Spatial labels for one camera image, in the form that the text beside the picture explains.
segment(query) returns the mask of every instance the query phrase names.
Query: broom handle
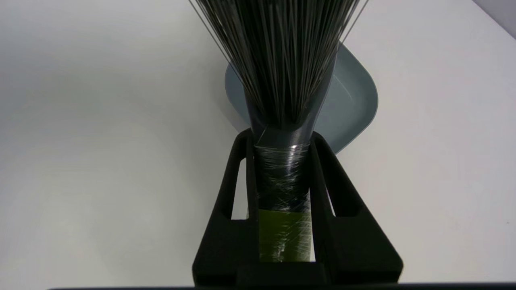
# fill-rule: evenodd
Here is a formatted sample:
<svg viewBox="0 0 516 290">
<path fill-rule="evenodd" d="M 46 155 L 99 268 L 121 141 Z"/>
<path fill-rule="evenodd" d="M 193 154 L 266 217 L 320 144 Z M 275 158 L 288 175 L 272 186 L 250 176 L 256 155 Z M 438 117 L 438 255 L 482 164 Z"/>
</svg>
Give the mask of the broom handle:
<svg viewBox="0 0 516 290">
<path fill-rule="evenodd" d="M 309 146 L 254 146 L 261 262 L 310 260 Z"/>
</svg>

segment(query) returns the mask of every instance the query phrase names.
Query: white surface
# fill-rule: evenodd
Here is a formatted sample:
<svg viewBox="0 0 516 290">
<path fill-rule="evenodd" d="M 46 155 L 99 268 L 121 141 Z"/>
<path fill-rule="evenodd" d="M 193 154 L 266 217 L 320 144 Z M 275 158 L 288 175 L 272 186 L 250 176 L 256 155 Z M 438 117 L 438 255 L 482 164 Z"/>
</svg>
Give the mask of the white surface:
<svg viewBox="0 0 516 290">
<path fill-rule="evenodd" d="M 338 157 L 402 281 L 516 280 L 516 41 L 469 0 L 372 0 L 346 45 L 380 104 Z M 191 284 L 224 70 L 186 0 L 1 2 L 0 289 Z"/>
</svg>

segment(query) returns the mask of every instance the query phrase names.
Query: green tape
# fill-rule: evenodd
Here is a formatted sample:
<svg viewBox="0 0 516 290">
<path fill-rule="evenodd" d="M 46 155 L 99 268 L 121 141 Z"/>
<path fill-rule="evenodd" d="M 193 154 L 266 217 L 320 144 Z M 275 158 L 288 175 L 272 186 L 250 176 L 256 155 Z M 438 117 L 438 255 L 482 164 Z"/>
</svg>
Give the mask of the green tape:
<svg viewBox="0 0 516 290">
<path fill-rule="evenodd" d="M 311 214 L 258 210 L 261 262 L 309 262 Z"/>
</svg>

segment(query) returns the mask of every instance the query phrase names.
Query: black holder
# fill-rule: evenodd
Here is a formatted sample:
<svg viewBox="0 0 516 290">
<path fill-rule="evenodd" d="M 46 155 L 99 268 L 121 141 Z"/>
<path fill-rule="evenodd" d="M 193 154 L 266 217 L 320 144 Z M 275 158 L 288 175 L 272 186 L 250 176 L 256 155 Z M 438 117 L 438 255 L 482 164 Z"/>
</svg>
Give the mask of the black holder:
<svg viewBox="0 0 516 290">
<path fill-rule="evenodd" d="M 193 263 L 196 286 L 317 286 L 398 281 L 403 268 L 401 258 L 318 133 L 311 139 L 306 164 L 316 262 L 260 263 L 253 151 L 253 135 L 248 129 L 233 143 L 219 195 Z M 249 218 L 231 220 L 239 164 L 244 158 L 247 159 Z"/>
</svg>

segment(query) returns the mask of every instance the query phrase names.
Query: broom bristles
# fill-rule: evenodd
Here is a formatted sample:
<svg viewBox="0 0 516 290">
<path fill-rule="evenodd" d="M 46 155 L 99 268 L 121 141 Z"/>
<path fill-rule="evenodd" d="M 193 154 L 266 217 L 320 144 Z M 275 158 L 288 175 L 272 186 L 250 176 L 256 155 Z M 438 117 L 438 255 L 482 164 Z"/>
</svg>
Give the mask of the broom bristles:
<svg viewBox="0 0 516 290">
<path fill-rule="evenodd" d="M 358 0 L 196 0 L 268 124 L 301 120 Z"/>
</svg>

